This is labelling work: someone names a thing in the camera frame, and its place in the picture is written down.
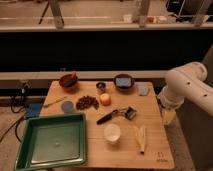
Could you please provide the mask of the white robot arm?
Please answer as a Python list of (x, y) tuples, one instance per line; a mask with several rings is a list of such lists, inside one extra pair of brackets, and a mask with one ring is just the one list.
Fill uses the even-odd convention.
[(200, 62), (175, 67), (165, 74), (166, 85), (157, 95), (162, 106), (162, 120), (169, 125), (176, 110), (188, 99), (213, 116), (213, 87), (207, 85), (207, 69)]

